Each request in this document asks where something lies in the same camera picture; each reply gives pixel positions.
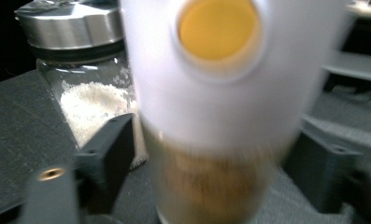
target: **yellow label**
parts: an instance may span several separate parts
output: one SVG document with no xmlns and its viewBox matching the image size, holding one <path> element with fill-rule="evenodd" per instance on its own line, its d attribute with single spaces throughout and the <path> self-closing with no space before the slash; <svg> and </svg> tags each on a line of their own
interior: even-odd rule
<svg viewBox="0 0 371 224">
<path fill-rule="evenodd" d="M 258 32 L 250 0 L 196 0 L 184 11 L 178 34 L 190 53 L 207 60 L 227 58 Z"/>
</svg>

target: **white bottle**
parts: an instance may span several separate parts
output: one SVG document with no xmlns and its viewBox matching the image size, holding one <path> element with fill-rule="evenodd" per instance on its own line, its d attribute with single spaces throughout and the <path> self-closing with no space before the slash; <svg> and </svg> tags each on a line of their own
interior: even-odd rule
<svg viewBox="0 0 371 224">
<path fill-rule="evenodd" d="M 321 87 L 345 5 L 121 0 L 163 223 L 252 217 Z"/>
</svg>

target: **jar lid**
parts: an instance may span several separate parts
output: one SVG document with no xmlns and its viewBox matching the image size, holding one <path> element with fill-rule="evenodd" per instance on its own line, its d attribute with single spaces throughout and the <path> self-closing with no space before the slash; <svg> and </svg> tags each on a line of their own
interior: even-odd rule
<svg viewBox="0 0 371 224">
<path fill-rule="evenodd" d="M 89 49 L 123 39 L 116 0 L 35 0 L 15 14 L 39 49 Z"/>
</svg>

